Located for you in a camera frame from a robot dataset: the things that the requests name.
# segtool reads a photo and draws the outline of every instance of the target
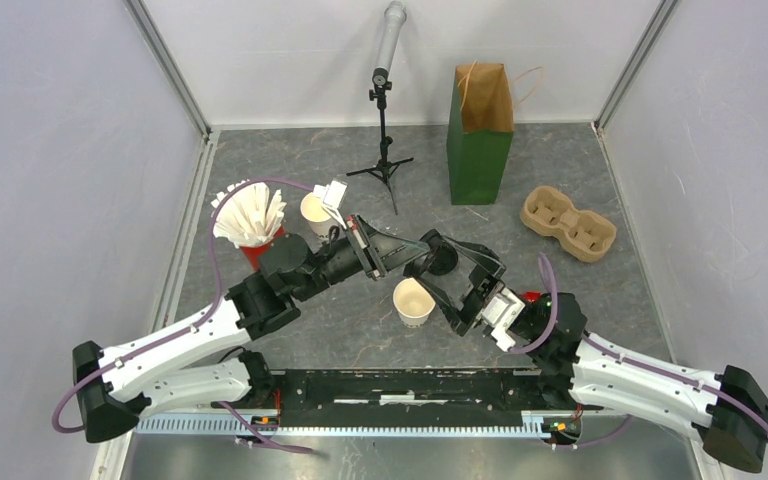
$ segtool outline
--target concrete floor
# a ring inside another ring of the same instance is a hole
[[[589,318],[588,329],[657,358],[667,359],[655,309],[649,296],[623,207],[598,141],[586,124],[518,125],[496,204],[452,206],[446,166],[446,127],[392,127],[391,160],[413,156],[395,176],[398,216],[389,194],[371,176],[346,179],[350,170],[377,160],[377,128],[283,129],[222,132],[208,181],[178,307],[179,318],[208,304],[214,283],[206,252],[210,200],[231,183],[257,176],[282,176],[310,185],[339,177],[349,190],[343,213],[359,213],[379,229],[419,238],[437,228],[458,240],[482,243],[508,266],[505,281],[514,290],[539,290],[536,254],[552,261],[562,291],[574,293]],[[580,209],[594,210],[618,227],[608,254],[595,264],[579,262],[557,240],[540,237],[522,225],[519,209],[538,185],[566,193]],[[298,205],[303,192],[280,187],[288,201],[285,228],[316,238]],[[228,287],[252,272],[242,252],[220,239],[217,254]],[[463,266],[444,285],[465,282]],[[299,304],[302,317],[248,348],[262,352],[272,368],[348,368],[422,366],[525,366],[524,355],[505,354],[476,329],[459,337],[442,313],[410,329],[399,320],[391,300],[400,275],[373,282],[358,275]],[[460,288],[450,291],[458,297]]]

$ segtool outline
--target tripod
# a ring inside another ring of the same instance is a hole
[[[413,161],[413,157],[399,160],[398,162],[390,162],[387,159],[388,149],[390,144],[393,143],[393,139],[387,136],[387,131],[384,123],[384,110],[387,108],[387,90],[393,88],[393,83],[389,81],[382,82],[382,85],[373,83],[374,90],[369,91],[369,101],[378,101],[378,112],[381,117],[381,143],[379,144],[379,150],[381,158],[378,159],[378,163],[374,167],[364,168],[363,170],[355,170],[346,174],[347,177],[353,175],[359,175],[361,173],[368,173],[373,177],[381,180],[387,190],[390,192],[390,200],[393,201],[393,211],[396,215],[399,214],[399,208],[396,206],[396,197],[393,195],[393,185],[390,183],[390,177],[396,173],[399,165]]]

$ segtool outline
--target red cup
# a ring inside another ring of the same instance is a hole
[[[275,235],[272,238],[274,239],[275,237],[283,234],[284,234],[284,227],[280,227],[278,231],[275,232]],[[263,255],[263,252],[269,250],[269,247],[271,246],[272,246],[272,240],[269,240],[268,242],[264,243],[259,247],[240,247],[240,250],[242,250],[246,258],[249,259],[249,263],[251,263],[252,268],[254,268],[255,271],[258,271],[260,270],[260,265],[257,263],[258,257]]]

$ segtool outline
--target paper cup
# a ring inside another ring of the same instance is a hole
[[[406,278],[393,291],[393,304],[405,325],[415,328],[428,320],[437,305],[431,295],[413,278]]]
[[[328,230],[339,225],[336,220],[328,216],[328,212],[322,209],[322,201],[313,193],[308,193],[302,199],[301,211],[310,229],[320,240],[327,240]]]

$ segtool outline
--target white connector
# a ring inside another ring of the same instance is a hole
[[[313,189],[313,194],[319,197],[322,202],[322,209],[333,218],[343,230],[346,230],[346,221],[340,215],[340,204],[343,203],[343,197],[346,195],[348,185],[339,181],[331,180],[328,185],[317,185]]]

